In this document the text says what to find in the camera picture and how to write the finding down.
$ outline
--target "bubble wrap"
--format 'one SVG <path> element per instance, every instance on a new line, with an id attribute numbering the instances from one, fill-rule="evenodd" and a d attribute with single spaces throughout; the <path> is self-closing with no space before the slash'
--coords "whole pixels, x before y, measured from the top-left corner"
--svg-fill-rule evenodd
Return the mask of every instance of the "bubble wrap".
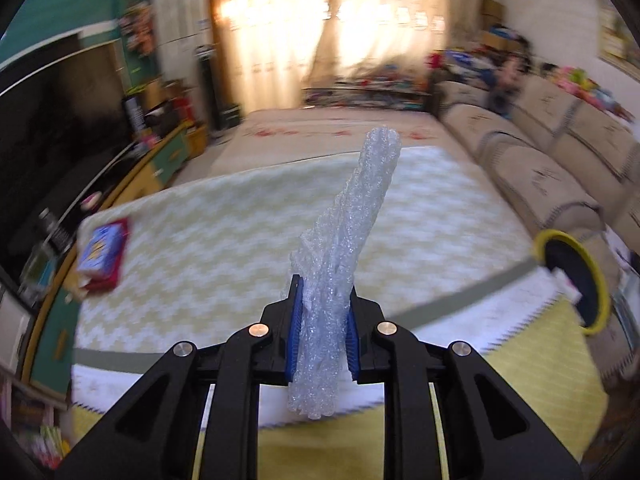
<path id="1" fill-rule="evenodd" d="M 353 273 L 391 183 L 400 147 L 395 130 L 371 130 L 344 189 L 301 234 L 300 246 L 291 253 L 292 274 L 300 274 L 305 284 L 289 409 L 309 418 L 335 412 Z"/>

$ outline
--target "yellow-rimmed round object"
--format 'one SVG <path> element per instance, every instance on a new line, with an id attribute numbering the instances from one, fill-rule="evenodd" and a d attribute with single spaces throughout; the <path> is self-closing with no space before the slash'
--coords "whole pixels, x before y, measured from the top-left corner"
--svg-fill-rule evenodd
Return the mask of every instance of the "yellow-rimmed round object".
<path id="1" fill-rule="evenodd" d="M 578 302 L 578 310 L 580 310 L 580 303 L 583 301 L 595 301 L 597 304 L 597 313 L 594 317 L 592 323 L 587 326 L 582 327 L 582 330 L 585 335 L 594 335 L 604 329 L 607 325 L 607 321 L 609 320 L 609 316 L 611 314 L 611 300 L 609 297 L 609 291 L 607 289 L 607 282 L 604 278 L 602 271 L 598 264 L 594 261 L 594 259 L 589 254 L 589 251 L 584 248 L 584 246 L 571 235 L 557 231 L 553 229 L 548 229 L 542 231 L 536 236 L 536 239 L 533 242 L 533 250 L 536 259 L 538 262 L 544 266 L 550 264 L 547 254 L 547 244 L 551 241 L 555 241 L 561 244 L 568 246 L 574 253 L 580 256 L 580 259 L 584 263 L 585 267 L 588 269 L 590 276 L 587 278 L 586 276 L 580 276 L 579 279 L 576 279 L 573 270 L 565 269 L 562 264 L 556 265 L 555 267 L 559 267 L 562 269 L 569 279 L 574 282 L 576 288 L 583 294 L 582 299 Z M 591 290 L 591 286 L 589 281 L 593 281 L 593 286 L 595 288 L 595 298 L 588 298 L 585 293 Z"/>

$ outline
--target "black tv screen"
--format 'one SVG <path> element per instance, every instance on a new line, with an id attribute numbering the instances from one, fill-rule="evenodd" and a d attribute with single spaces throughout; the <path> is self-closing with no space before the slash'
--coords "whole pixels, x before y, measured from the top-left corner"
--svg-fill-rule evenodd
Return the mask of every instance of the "black tv screen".
<path id="1" fill-rule="evenodd" d="M 60 218 L 130 143 L 111 48 L 73 54 L 0 94 L 0 267 L 16 285 L 44 240 L 40 212 Z"/>

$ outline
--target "yellow cloth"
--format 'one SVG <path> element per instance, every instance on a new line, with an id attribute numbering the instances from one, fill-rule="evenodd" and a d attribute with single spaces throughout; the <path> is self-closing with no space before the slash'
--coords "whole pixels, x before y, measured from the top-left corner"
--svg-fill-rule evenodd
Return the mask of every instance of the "yellow cloth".
<path id="1" fill-rule="evenodd" d="M 580 460 L 604 416 L 607 395 L 571 304 L 556 302 L 486 358 Z M 73 410 L 78 437 L 100 418 L 77 406 Z M 202 438 L 198 448 L 197 461 Z M 383 448 L 381 406 L 264 429 L 258 434 L 258 474 L 262 480 L 379 479 Z"/>

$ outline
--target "silver bolt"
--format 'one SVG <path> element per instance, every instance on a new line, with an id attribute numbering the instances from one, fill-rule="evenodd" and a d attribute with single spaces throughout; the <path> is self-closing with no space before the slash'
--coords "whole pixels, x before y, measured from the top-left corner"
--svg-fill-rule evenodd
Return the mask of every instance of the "silver bolt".
<path id="1" fill-rule="evenodd" d="M 174 354 L 178 357 L 187 357 L 191 352 L 193 352 L 193 345 L 186 341 L 181 341 L 174 346 Z"/>
<path id="2" fill-rule="evenodd" d="M 263 337 L 269 333 L 269 327 L 263 323 L 256 323 L 249 327 L 249 334 L 254 337 Z"/>
<path id="3" fill-rule="evenodd" d="M 398 331 L 398 327 L 390 321 L 383 321 L 378 323 L 378 332 L 384 335 L 393 335 Z"/>
<path id="4" fill-rule="evenodd" d="M 456 341 L 453 343 L 451 349 L 460 357 L 466 357 L 471 354 L 471 346 L 469 346 L 469 343 L 465 343 L 464 341 Z"/>

